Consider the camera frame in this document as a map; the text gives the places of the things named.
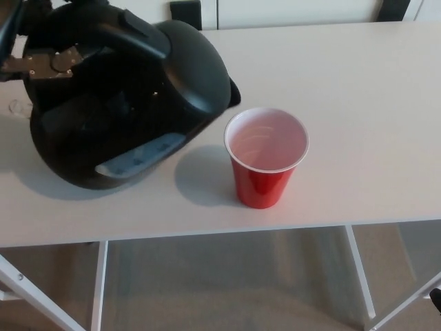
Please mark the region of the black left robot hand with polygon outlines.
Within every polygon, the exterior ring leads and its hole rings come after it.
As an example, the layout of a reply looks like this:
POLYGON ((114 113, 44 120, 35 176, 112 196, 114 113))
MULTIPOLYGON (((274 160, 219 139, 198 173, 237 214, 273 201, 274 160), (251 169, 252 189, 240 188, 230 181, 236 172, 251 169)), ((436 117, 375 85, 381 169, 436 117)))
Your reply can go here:
POLYGON ((1 2, 1 81, 97 75, 116 61, 103 27, 119 22, 109 1, 1 2))

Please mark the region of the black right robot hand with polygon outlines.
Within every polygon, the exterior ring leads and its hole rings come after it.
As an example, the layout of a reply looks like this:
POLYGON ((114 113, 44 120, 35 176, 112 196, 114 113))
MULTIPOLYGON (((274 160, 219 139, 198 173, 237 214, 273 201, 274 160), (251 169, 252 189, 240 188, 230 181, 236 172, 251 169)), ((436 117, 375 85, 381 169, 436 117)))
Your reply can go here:
POLYGON ((441 314, 441 289, 434 288, 429 293, 430 300, 432 304, 436 307, 438 312, 441 314))

